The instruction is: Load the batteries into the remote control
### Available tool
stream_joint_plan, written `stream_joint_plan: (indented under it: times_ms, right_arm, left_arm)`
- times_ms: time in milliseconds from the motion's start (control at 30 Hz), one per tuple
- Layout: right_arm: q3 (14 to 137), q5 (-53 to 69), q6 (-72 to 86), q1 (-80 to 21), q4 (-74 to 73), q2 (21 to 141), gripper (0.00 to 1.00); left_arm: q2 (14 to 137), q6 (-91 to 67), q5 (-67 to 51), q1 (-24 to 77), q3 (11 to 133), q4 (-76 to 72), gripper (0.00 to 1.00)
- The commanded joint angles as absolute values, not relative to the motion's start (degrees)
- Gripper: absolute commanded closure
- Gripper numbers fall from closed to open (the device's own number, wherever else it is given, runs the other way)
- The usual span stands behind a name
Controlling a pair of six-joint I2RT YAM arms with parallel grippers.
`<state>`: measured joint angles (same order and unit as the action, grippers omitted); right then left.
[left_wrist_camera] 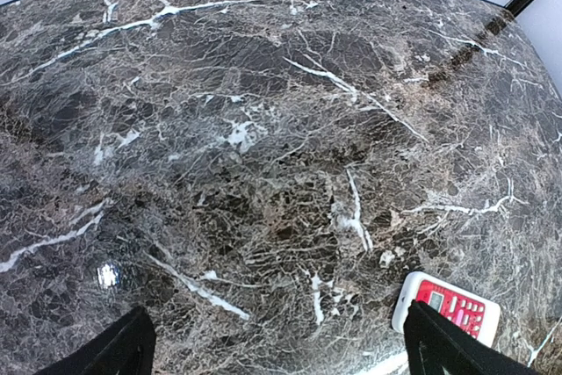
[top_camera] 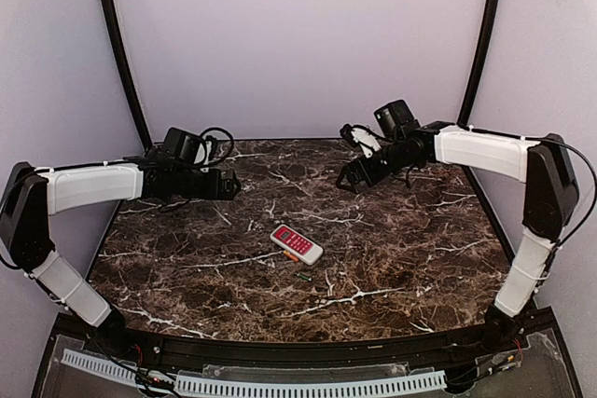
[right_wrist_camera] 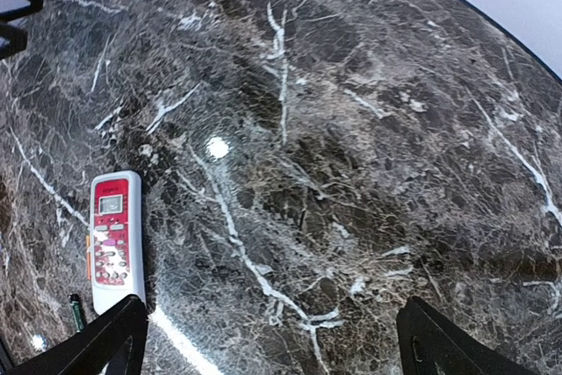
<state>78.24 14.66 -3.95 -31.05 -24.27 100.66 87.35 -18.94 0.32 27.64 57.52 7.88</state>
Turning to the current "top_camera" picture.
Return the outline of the white red remote control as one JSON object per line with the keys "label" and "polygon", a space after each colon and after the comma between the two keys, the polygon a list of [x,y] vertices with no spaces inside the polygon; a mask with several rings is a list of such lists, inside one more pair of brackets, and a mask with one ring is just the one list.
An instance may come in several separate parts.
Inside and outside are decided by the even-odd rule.
{"label": "white red remote control", "polygon": [[308,266],[316,263],[324,253],[324,249],[320,245],[287,225],[276,227],[271,232],[270,239]]}

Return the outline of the orange battery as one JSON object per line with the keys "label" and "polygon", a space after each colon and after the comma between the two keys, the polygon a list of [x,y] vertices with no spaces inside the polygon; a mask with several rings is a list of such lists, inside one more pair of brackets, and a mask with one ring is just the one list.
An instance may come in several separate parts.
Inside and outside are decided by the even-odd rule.
{"label": "orange battery", "polygon": [[283,255],[285,257],[287,257],[288,259],[292,260],[293,262],[296,262],[296,263],[299,262],[299,259],[295,255],[291,254],[288,251],[283,251]]}

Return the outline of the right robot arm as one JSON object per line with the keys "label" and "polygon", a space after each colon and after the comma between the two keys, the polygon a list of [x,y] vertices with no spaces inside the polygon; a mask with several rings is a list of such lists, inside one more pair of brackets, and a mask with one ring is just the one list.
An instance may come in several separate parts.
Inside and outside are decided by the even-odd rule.
{"label": "right robot arm", "polygon": [[521,244],[485,313],[480,342],[486,350],[501,349],[521,330],[521,316],[547,279],[579,201],[567,146],[557,134],[528,138],[445,121],[423,126],[403,100],[382,106],[374,116],[380,134],[362,125],[346,124],[340,130],[362,154],[340,170],[339,189],[356,193],[361,184],[372,187],[391,174],[428,163],[480,169],[525,185]]}

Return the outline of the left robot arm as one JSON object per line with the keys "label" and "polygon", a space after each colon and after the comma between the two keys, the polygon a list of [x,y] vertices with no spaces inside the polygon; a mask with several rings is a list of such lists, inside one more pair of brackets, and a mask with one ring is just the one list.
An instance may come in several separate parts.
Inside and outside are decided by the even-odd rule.
{"label": "left robot arm", "polygon": [[93,328],[120,325],[119,311],[58,252],[49,218],[67,210],[142,198],[232,200],[241,191],[235,172],[219,169],[216,127],[200,134],[169,128],[162,143],[141,157],[35,168],[16,164],[1,199],[6,267],[23,271]]}

